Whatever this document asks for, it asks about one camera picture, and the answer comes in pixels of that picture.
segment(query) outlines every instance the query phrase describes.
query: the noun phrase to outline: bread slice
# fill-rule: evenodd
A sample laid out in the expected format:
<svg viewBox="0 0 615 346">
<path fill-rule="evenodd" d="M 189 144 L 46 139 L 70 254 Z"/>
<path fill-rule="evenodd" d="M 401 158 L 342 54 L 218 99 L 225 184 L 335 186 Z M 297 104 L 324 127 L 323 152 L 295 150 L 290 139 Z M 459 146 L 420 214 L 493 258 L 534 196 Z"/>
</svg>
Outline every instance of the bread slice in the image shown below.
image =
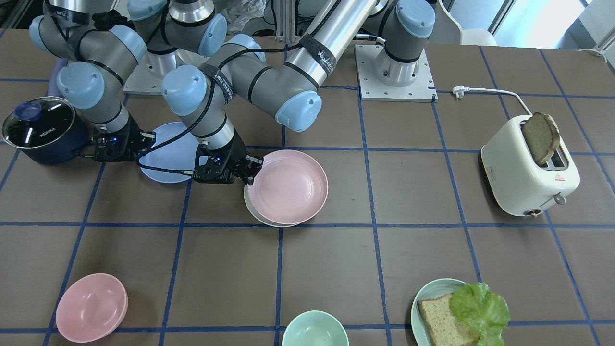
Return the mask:
<svg viewBox="0 0 615 346">
<path fill-rule="evenodd" d="M 453 315 L 448 304 L 452 293 L 437 299 L 419 300 L 418 307 L 429 330 L 433 346 L 469 346 L 480 333 Z"/>
<path fill-rule="evenodd" d="M 542 166 L 560 146 L 560 131 L 551 115 L 534 113 L 521 128 L 534 162 Z"/>
</svg>

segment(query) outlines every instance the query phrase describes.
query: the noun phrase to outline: chair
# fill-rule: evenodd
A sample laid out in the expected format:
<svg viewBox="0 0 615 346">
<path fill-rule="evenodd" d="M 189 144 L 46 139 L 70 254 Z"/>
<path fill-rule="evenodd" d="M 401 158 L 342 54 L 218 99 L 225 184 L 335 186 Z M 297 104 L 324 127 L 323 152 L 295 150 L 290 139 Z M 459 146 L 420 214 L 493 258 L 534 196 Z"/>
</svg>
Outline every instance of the chair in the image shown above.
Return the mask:
<svg viewBox="0 0 615 346">
<path fill-rule="evenodd" d="M 484 29 L 462 29 L 461 25 L 446 10 L 442 0 L 436 0 L 434 30 L 429 43 L 471 44 L 475 46 L 497 46 L 493 35 Z"/>
</svg>

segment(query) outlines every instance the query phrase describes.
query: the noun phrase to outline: green lettuce leaf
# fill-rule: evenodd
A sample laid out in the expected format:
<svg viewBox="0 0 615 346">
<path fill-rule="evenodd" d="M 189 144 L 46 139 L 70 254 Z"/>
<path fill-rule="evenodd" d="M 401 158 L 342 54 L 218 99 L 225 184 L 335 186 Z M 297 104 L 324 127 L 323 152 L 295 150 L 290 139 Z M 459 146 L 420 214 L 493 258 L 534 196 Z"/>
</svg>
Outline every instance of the green lettuce leaf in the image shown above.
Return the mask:
<svg viewBox="0 0 615 346">
<path fill-rule="evenodd" d="M 460 321 L 480 332 L 477 346 L 504 346 L 502 331 L 510 321 L 504 298 L 484 283 L 464 284 L 453 293 L 449 304 Z"/>
</svg>

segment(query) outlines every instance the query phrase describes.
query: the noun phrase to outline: white toaster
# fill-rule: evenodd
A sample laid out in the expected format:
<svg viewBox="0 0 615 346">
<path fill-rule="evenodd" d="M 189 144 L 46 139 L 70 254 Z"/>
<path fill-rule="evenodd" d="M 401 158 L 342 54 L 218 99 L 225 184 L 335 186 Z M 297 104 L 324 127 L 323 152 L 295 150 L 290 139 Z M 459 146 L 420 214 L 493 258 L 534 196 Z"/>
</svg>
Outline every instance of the white toaster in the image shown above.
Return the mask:
<svg viewBox="0 0 615 346">
<path fill-rule="evenodd" d="M 560 146 L 545 165 L 538 166 L 521 126 L 530 115 L 516 116 L 480 150 L 486 179 L 496 202 L 508 214 L 534 216 L 553 204 L 564 204 L 580 182 L 579 171 L 560 137 Z"/>
</svg>

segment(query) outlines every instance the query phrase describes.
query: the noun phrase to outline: toaster cord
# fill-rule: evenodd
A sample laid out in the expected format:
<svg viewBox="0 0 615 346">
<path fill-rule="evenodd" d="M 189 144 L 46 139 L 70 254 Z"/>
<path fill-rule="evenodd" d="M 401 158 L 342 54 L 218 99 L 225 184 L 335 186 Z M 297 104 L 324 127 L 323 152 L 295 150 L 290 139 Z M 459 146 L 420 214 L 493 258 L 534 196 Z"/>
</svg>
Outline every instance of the toaster cord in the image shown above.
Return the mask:
<svg viewBox="0 0 615 346">
<path fill-rule="evenodd" d="M 519 95 L 517 95 L 516 93 L 512 92 L 512 91 L 507 91 L 507 90 L 499 90 L 499 89 L 485 89 L 482 87 L 466 87 L 466 86 L 456 86 L 454 87 L 451 92 L 455 95 L 455 97 L 457 99 L 462 99 L 464 96 L 465 92 L 468 91 L 481 91 L 481 92 L 494 92 L 496 94 L 506 94 L 506 95 L 513 95 L 514 97 L 517 98 L 517 100 L 519 101 L 519 103 L 521 103 L 521 106 L 523 107 L 523 109 L 528 112 L 528 115 L 532 115 L 532 112 L 530 111 L 530 109 L 525 105 L 525 102 L 523 102 L 523 100 L 521 99 L 521 97 Z"/>
</svg>

